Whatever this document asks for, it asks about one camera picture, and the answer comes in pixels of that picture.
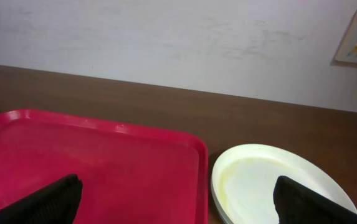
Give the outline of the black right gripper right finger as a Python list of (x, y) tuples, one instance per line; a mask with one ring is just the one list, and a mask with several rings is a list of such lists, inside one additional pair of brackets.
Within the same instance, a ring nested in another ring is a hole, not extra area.
[(357, 224), (357, 214), (281, 175), (273, 193), (280, 224)]

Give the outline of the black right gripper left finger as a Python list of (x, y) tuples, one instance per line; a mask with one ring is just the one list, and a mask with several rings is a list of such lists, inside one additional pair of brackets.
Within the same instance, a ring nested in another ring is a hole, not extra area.
[(83, 183), (75, 174), (0, 209), (0, 224), (73, 224)]

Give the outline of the cream round plate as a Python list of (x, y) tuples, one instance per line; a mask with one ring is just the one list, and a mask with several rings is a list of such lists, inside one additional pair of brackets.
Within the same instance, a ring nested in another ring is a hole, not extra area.
[(273, 146), (243, 144), (223, 152), (212, 169), (211, 192), (223, 222), (277, 224), (273, 192), (281, 175), (357, 212), (346, 192), (306, 159)]

